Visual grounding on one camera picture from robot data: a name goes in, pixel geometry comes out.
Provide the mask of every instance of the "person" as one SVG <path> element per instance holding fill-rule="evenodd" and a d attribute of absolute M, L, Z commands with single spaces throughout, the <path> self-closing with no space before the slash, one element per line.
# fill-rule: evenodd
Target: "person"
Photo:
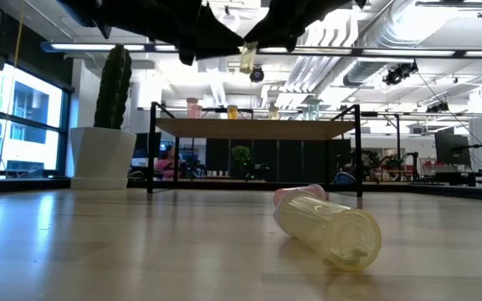
<path fill-rule="evenodd" d="M 174 158 L 176 155 L 176 149 L 169 145 L 161 153 L 161 156 L 157 163 L 154 165 L 154 170 L 159 171 L 163 174 L 163 179 L 172 179 L 174 177 Z"/>

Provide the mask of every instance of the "pink container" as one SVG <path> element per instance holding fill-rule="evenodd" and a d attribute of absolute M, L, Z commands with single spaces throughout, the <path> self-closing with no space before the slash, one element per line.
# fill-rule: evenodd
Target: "pink container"
<path fill-rule="evenodd" d="M 198 99 L 187 99 L 187 117 L 188 118 L 200 118 L 200 112 L 198 111 Z"/>
<path fill-rule="evenodd" d="M 274 192 L 274 197 L 273 201 L 276 206 L 280 203 L 282 200 L 282 196 L 284 196 L 286 193 L 290 191 L 307 191 L 311 194 L 313 194 L 315 197 L 320 198 L 321 200 L 326 200 L 326 191 L 321 187 L 320 185 L 317 184 L 312 184 L 309 186 L 302 186 L 302 187 L 294 187 L 294 188 L 281 188 L 277 191 Z"/>

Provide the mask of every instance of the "white planter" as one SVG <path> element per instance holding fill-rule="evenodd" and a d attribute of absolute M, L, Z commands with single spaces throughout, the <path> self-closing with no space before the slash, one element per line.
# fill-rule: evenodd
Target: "white planter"
<path fill-rule="evenodd" d="M 95 127 L 70 129 L 72 189 L 126 189 L 136 135 Z"/>

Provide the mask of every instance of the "wooden floor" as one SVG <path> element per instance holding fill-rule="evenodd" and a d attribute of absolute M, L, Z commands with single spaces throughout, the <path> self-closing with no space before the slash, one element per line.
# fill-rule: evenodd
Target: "wooden floor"
<path fill-rule="evenodd" d="M 288 238 L 270 192 L 0 195 L 0 300 L 482 301 L 482 201 L 331 199 L 381 226 L 363 273 Z"/>

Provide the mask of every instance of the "green plant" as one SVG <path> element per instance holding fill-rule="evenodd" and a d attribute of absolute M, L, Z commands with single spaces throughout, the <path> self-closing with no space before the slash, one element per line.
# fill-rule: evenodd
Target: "green plant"
<path fill-rule="evenodd" d="M 94 127 L 114 130 L 121 128 L 126 112 L 130 77 L 130 54 L 123 45 L 117 44 L 110 51 L 101 73 Z"/>
<path fill-rule="evenodd" d="M 239 164 L 243 164 L 250 160 L 250 150 L 246 146 L 238 145 L 232 148 L 232 156 Z"/>

